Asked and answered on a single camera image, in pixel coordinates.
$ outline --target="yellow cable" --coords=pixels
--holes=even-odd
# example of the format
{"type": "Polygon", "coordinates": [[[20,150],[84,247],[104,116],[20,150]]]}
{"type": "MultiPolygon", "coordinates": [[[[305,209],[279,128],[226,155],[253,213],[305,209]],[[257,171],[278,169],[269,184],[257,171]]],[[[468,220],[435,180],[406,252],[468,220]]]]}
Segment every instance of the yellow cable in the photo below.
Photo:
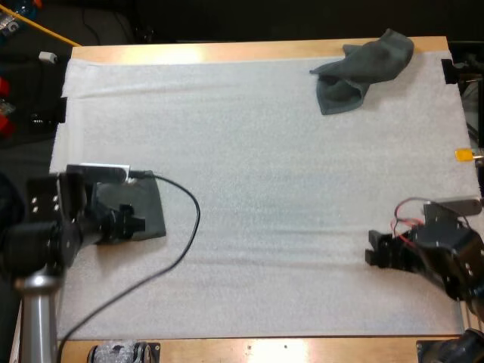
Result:
{"type": "Polygon", "coordinates": [[[57,38],[61,40],[62,42],[66,42],[69,45],[72,45],[73,47],[82,47],[79,43],[73,42],[72,40],[65,38],[57,33],[54,33],[52,30],[49,30],[47,28],[44,28],[42,25],[38,25],[37,23],[31,21],[31,19],[27,19],[26,17],[23,17],[20,14],[17,14],[16,12],[10,10],[9,8],[6,8],[2,4],[0,4],[0,10],[4,11],[5,13],[11,15],[12,17],[16,17],[19,20],[22,20],[23,22],[29,24],[30,26],[33,26],[34,28],[37,28],[41,32],[47,33],[50,36],[53,36],[54,38],[57,38]]]}

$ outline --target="black cable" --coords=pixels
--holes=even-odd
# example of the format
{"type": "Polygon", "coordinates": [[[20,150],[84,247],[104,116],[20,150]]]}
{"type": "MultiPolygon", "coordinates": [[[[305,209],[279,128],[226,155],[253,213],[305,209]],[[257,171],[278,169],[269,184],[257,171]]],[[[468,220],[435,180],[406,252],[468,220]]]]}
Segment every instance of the black cable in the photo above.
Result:
{"type": "Polygon", "coordinates": [[[173,270],[183,260],[183,258],[186,256],[186,254],[188,253],[191,245],[194,242],[195,235],[197,234],[198,225],[200,224],[200,205],[198,204],[197,198],[195,198],[195,196],[188,189],[182,187],[180,184],[175,183],[174,181],[172,181],[170,179],[167,179],[167,178],[164,178],[164,177],[162,177],[160,175],[149,174],[149,173],[146,173],[146,172],[130,172],[129,173],[129,176],[132,177],[132,178],[156,178],[156,179],[159,179],[159,180],[163,180],[164,182],[166,182],[168,184],[171,184],[174,187],[177,187],[181,191],[185,192],[193,200],[194,205],[195,205],[195,209],[197,210],[197,217],[195,219],[194,229],[191,232],[190,239],[188,240],[188,243],[185,246],[185,248],[183,249],[183,251],[181,252],[180,256],[171,265],[169,265],[168,267],[165,267],[165,268],[163,268],[163,269],[155,272],[154,274],[152,274],[152,275],[150,275],[150,276],[148,276],[146,278],[141,279],[140,281],[138,281],[137,283],[135,283],[132,286],[128,287],[127,289],[125,289],[121,293],[118,293],[117,295],[115,295],[114,297],[112,297],[111,299],[109,299],[108,301],[106,301],[104,304],[102,304],[101,306],[99,306],[98,308],[96,308],[90,314],[88,314],[79,323],[77,323],[76,325],[74,325],[74,327],[72,327],[66,333],[66,335],[64,335],[64,337],[62,338],[62,340],[60,342],[59,351],[57,353],[57,363],[61,363],[62,362],[62,351],[64,349],[64,346],[66,345],[67,340],[76,331],[78,331],[78,329],[80,329],[84,324],[88,323],[97,314],[99,314],[100,312],[102,312],[103,310],[105,310],[108,306],[113,305],[114,303],[116,303],[117,301],[119,301],[120,299],[122,299],[123,297],[125,297],[126,295],[128,295],[128,294],[132,293],[134,290],[137,290],[138,288],[144,286],[148,282],[151,282],[152,280],[158,278],[159,276],[164,275],[164,274],[170,272],[171,270],[173,270]]]}
{"type": "Polygon", "coordinates": [[[84,26],[88,28],[89,31],[92,33],[92,35],[96,38],[96,42],[98,43],[98,45],[101,45],[101,40],[99,39],[98,33],[94,30],[92,26],[90,26],[85,22],[85,1],[82,4],[81,17],[82,17],[82,23],[84,24],[84,26]]]}
{"type": "Polygon", "coordinates": [[[117,20],[117,22],[118,22],[119,26],[121,26],[121,30],[123,31],[124,36],[126,37],[126,40],[127,40],[129,43],[132,43],[132,42],[131,42],[131,38],[130,38],[130,37],[129,37],[129,35],[128,35],[128,32],[126,32],[126,29],[124,28],[124,25],[123,25],[123,23],[121,22],[121,19],[120,19],[120,18],[119,18],[119,16],[118,16],[118,13],[116,13],[115,11],[113,11],[113,15],[114,15],[114,17],[116,18],[116,20],[117,20]]]}
{"type": "MultiPolygon", "coordinates": [[[[111,0],[111,7],[114,8],[114,0],[111,0]]],[[[132,43],[131,42],[131,38],[129,37],[128,35],[128,32],[126,31],[123,23],[121,22],[121,19],[119,18],[118,16],[118,13],[115,11],[115,10],[112,10],[111,11],[113,13],[113,16],[116,18],[116,21],[118,22],[119,26],[121,27],[121,30],[123,31],[124,33],[124,36],[126,37],[126,40],[129,42],[129,43],[132,43]]]]}
{"type": "Polygon", "coordinates": [[[463,215],[462,213],[459,213],[457,210],[455,209],[452,209],[452,208],[449,208],[448,206],[444,206],[442,205],[441,203],[438,203],[434,200],[431,200],[431,199],[428,199],[428,198],[422,198],[422,197],[409,197],[407,199],[404,199],[402,200],[400,203],[397,204],[397,206],[395,207],[395,211],[393,212],[393,215],[395,216],[395,220],[396,220],[396,223],[395,223],[395,227],[393,228],[393,232],[395,233],[395,229],[396,229],[396,225],[399,223],[399,222],[405,222],[407,221],[408,219],[407,218],[399,218],[398,216],[398,213],[399,213],[399,208],[401,206],[403,206],[404,204],[408,203],[408,202],[411,202],[411,201],[414,201],[414,200],[419,200],[419,201],[423,201],[423,202],[428,202],[428,203],[432,203],[432,204],[435,204],[437,206],[440,206],[442,209],[445,209],[451,213],[454,213],[457,217],[462,217],[462,219],[466,222],[466,225],[467,227],[470,229],[470,224],[469,224],[469,221],[467,220],[467,217],[465,215],[463,215]]]}

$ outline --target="red object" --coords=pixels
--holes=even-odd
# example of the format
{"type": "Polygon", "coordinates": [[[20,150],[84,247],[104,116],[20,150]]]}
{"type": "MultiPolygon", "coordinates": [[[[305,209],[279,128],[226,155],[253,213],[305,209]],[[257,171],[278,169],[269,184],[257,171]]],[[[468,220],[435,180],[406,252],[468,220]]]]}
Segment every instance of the red object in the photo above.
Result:
{"type": "Polygon", "coordinates": [[[8,118],[0,115],[0,135],[8,137],[15,131],[15,125],[8,121],[8,118]]]}
{"type": "Polygon", "coordinates": [[[10,92],[10,85],[7,81],[0,77],[0,96],[7,97],[10,92]]]}

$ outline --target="wire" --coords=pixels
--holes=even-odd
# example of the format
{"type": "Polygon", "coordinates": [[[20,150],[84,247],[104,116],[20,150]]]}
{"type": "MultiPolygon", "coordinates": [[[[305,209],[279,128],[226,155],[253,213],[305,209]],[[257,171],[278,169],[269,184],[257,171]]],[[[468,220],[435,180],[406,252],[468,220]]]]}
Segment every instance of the wire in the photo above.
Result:
{"type": "Polygon", "coordinates": [[[88,28],[89,31],[92,33],[92,35],[96,38],[96,42],[98,43],[98,45],[101,45],[101,40],[99,39],[98,32],[96,32],[92,26],[90,26],[89,24],[87,24],[85,22],[85,0],[84,0],[84,2],[82,4],[81,18],[82,18],[82,23],[84,24],[84,26],[86,28],[88,28]]]}
{"type": "Polygon", "coordinates": [[[17,18],[19,20],[22,20],[24,23],[27,23],[30,26],[33,26],[34,28],[40,30],[41,32],[44,32],[46,34],[49,34],[50,36],[53,36],[54,38],[59,39],[62,42],[65,42],[65,43],[67,43],[69,45],[72,45],[73,47],[81,47],[81,45],[79,43],[76,43],[76,42],[74,42],[74,41],[66,38],[65,36],[62,36],[60,34],[57,34],[57,33],[53,32],[52,30],[49,30],[49,29],[43,27],[42,25],[39,25],[36,22],[31,21],[31,19],[28,19],[26,17],[23,17],[22,15],[16,13],[15,11],[12,11],[9,8],[6,8],[2,4],[0,4],[0,10],[2,10],[3,12],[5,12],[8,15],[11,15],[12,17],[15,17],[15,18],[17,18]]]}
{"type": "Polygon", "coordinates": [[[107,307],[109,307],[109,306],[113,305],[114,303],[118,302],[119,300],[121,300],[126,295],[132,293],[134,290],[137,290],[138,288],[144,286],[145,284],[151,282],[152,280],[158,278],[159,276],[162,276],[164,274],[167,274],[168,272],[170,272],[171,270],[173,270],[183,260],[183,258],[186,256],[186,254],[188,253],[189,249],[191,248],[191,245],[194,242],[195,235],[197,234],[198,225],[200,224],[200,205],[198,204],[197,198],[195,198],[195,196],[188,189],[182,187],[180,184],[175,183],[174,181],[172,181],[170,179],[167,179],[167,178],[164,178],[164,177],[162,177],[160,175],[150,174],[150,173],[146,173],[146,172],[130,172],[130,177],[133,177],[133,178],[155,178],[155,179],[159,179],[159,180],[162,180],[162,181],[164,181],[164,182],[166,182],[168,184],[171,184],[174,187],[177,187],[181,191],[185,192],[193,200],[194,205],[195,205],[195,209],[197,211],[197,217],[195,218],[194,229],[192,230],[190,239],[188,240],[188,242],[187,242],[185,248],[183,249],[183,251],[181,252],[180,256],[178,256],[178,258],[171,265],[169,265],[168,267],[165,267],[165,268],[163,268],[163,269],[161,269],[161,270],[153,273],[150,276],[147,276],[146,278],[141,279],[140,281],[138,281],[137,283],[135,283],[132,286],[128,287],[127,289],[125,289],[121,293],[118,293],[117,295],[115,295],[114,297],[112,297],[111,299],[109,299],[108,301],[106,301],[104,304],[102,304],[101,306],[99,306],[98,308],[96,308],[95,310],[93,310],[90,314],[88,314],[85,318],[83,318],[79,323],[77,323],[76,325],[74,325],[66,333],[66,335],[64,335],[64,337],[62,338],[62,340],[60,342],[59,351],[57,353],[57,363],[61,363],[62,362],[62,351],[64,349],[64,346],[66,345],[67,340],[76,331],[78,331],[78,329],[80,329],[83,325],[85,325],[86,323],[88,323],[91,319],[93,319],[93,317],[95,317],[97,314],[99,314],[100,312],[102,312],[103,310],[105,310],[107,307]]]}
{"type": "MultiPolygon", "coordinates": [[[[114,0],[111,0],[111,7],[114,8],[114,0]]],[[[128,32],[126,31],[123,23],[121,22],[121,19],[119,18],[118,13],[115,10],[112,10],[111,12],[113,13],[113,16],[116,18],[116,21],[121,27],[121,30],[123,31],[124,36],[126,37],[126,40],[131,43],[131,38],[129,37],[128,32]]]]}
{"type": "Polygon", "coordinates": [[[463,215],[462,213],[459,213],[455,209],[449,208],[448,206],[444,206],[441,203],[438,203],[434,200],[422,198],[422,197],[409,197],[407,199],[402,200],[400,203],[397,204],[397,206],[395,207],[395,211],[393,212],[393,215],[395,217],[395,220],[397,221],[397,224],[398,224],[398,222],[402,222],[404,220],[409,220],[409,219],[399,218],[398,213],[399,213],[400,207],[403,206],[404,204],[408,203],[408,202],[412,202],[412,201],[416,201],[416,200],[435,204],[435,205],[440,206],[441,208],[443,208],[445,210],[448,210],[449,212],[454,213],[457,217],[462,217],[462,219],[466,222],[467,227],[470,229],[469,220],[467,219],[467,217],[465,215],[463,215]]]}
{"type": "MultiPolygon", "coordinates": [[[[406,243],[407,245],[409,245],[410,247],[415,247],[415,243],[412,242],[411,240],[409,240],[407,237],[405,237],[403,235],[403,233],[400,233],[400,234],[397,234],[396,233],[396,226],[397,224],[399,223],[398,221],[395,223],[395,225],[393,225],[395,219],[393,219],[391,222],[390,222],[390,228],[393,230],[393,236],[395,238],[400,238],[404,243],[406,243]]],[[[410,226],[410,227],[414,227],[415,225],[414,224],[411,224],[409,222],[406,222],[405,223],[406,225],[410,226]]]]}

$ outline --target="gray cloth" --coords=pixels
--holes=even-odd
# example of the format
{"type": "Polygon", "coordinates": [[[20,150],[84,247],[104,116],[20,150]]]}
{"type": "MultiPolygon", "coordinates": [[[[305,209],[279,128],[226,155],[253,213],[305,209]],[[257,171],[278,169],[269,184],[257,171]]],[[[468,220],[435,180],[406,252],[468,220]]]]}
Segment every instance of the gray cloth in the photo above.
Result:
{"type": "Polygon", "coordinates": [[[390,81],[407,66],[414,43],[388,29],[376,42],[344,45],[343,50],[343,60],[310,72],[319,75],[316,95],[323,115],[360,107],[372,83],[390,81]]]}
{"type": "MultiPolygon", "coordinates": [[[[330,119],[307,70],[335,57],[133,67],[71,60],[52,170],[78,162],[152,169],[190,189],[202,209],[186,260],[75,338],[460,333],[444,292],[365,263],[368,230],[389,231],[400,200],[479,193],[474,165],[455,161],[469,138],[443,57],[450,53],[416,54],[398,82],[373,85],[358,112],[330,119]]],[[[186,244],[193,203],[158,185],[166,237],[81,250],[67,272],[60,335],[186,244]]],[[[402,215],[421,216],[420,208],[409,204],[402,215]]],[[[470,220],[481,233],[483,218],[470,220]]]]}

